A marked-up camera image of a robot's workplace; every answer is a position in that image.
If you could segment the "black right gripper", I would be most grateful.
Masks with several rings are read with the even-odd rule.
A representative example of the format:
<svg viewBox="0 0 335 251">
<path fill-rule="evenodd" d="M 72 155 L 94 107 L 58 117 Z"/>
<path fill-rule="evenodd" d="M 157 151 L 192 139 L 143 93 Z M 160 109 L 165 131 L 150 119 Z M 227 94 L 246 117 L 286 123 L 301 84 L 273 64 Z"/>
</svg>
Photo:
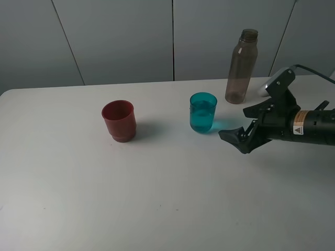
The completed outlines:
<svg viewBox="0 0 335 251">
<path fill-rule="evenodd" d="M 266 100 L 257 105 L 246 107 L 243 114 L 255 120 L 252 129 L 239 127 L 232 130 L 220 130 L 221 140 L 231 144 L 242 154 L 249 154 L 271 140 L 301 142 L 293 135 L 293 116 L 300 111 L 300 106 L 274 105 Z"/>
</svg>

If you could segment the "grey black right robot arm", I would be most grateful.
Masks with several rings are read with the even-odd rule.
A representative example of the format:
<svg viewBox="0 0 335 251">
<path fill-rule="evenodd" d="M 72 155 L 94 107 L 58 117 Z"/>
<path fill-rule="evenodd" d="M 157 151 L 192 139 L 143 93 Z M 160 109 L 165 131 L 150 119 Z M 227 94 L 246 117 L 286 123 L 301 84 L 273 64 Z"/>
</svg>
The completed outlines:
<svg viewBox="0 0 335 251">
<path fill-rule="evenodd" d="M 272 140 L 334 146 L 334 110 L 325 110 L 328 101 L 315 110 L 301 110 L 294 97 L 272 98 L 243 109 L 252 118 L 247 129 L 221 130 L 220 138 L 249 154 Z"/>
</svg>

